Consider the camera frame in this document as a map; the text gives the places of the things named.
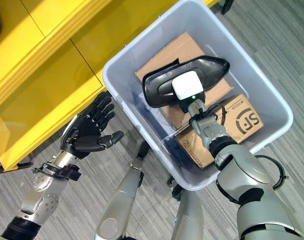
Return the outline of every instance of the yellow panel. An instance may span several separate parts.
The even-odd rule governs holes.
[[[203,0],[203,2],[210,8],[217,4],[220,0]]]
[[[41,64],[43,64],[58,48],[63,45],[74,33],[77,32],[89,19],[103,9],[111,0],[83,0],[75,7],[74,10],[66,16],[63,21],[50,31],[43,40],[31,49],[23,59],[17,61],[14,68],[7,69],[0,74],[0,105],[12,94],[20,84],[22,84]],[[11,0],[0,0],[0,5],[7,5],[13,11],[16,7]],[[55,5],[52,6],[52,11],[55,11]],[[9,13],[4,15],[4,18],[11,18]],[[0,52],[0,56],[14,58],[11,53],[12,49],[19,49],[20,44],[28,43],[25,32],[11,39],[12,44],[4,51]],[[0,61],[0,65],[6,65],[6,61]]]
[[[214,4],[218,0],[204,0]],[[123,0],[109,3],[72,40],[97,73],[125,44],[167,11],[176,0]]]
[[[72,42],[64,44],[0,105],[4,169],[14,167],[102,89]]]
[[[84,0],[22,0],[42,33],[47,34]]]
[[[43,38],[20,0],[0,0],[0,81]]]

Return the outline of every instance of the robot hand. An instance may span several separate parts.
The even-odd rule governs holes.
[[[75,116],[63,133],[61,151],[50,161],[35,168],[33,189],[25,196],[21,209],[8,225],[0,240],[32,240],[41,226],[52,215],[59,203],[59,197],[69,180],[77,181],[79,168],[75,165],[90,152],[102,151],[117,143],[123,133],[101,135],[108,121],[115,115],[111,96],[107,92]]]
[[[82,159],[90,152],[98,152],[110,148],[123,136],[117,131],[111,135],[101,135],[110,119],[115,116],[111,110],[114,105],[108,92],[102,92],[79,115],[75,116],[65,129],[61,150]]]

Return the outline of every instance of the sf logo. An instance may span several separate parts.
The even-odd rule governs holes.
[[[254,125],[258,125],[259,122],[255,113],[250,108],[244,109],[236,117],[236,126],[243,134],[246,134]]]

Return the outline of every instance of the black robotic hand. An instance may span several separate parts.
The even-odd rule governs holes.
[[[111,101],[111,95],[104,91],[75,116],[63,133],[61,150],[82,159],[90,152],[102,151],[117,143],[124,136],[122,131],[101,135],[108,121],[115,116],[115,113],[111,112],[114,108]]]

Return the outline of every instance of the gray carpet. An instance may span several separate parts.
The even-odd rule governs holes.
[[[277,193],[290,207],[304,231],[304,0],[236,0],[220,19],[281,92],[294,114],[291,129],[261,154],[280,160],[290,179]],[[79,163],[83,173],[68,184],[56,212],[41,228],[38,240],[93,239],[96,222],[128,163],[143,140],[119,107],[105,132],[122,129],[125,137],[112,149],[91,154]],[[30,158],[36,166],[59,149],[61,131]],[[268,169],[275,170],[270,164]],[[150,153],[144,165],[128,235],[140,240],[170,239],[178,203],[165,182],[168,173]],[[0,174],[0,234],[31,189],[30,169]],[[237,240],[237,206],[225,199],[215,184],[199,191],[203,202],[204,239]]]

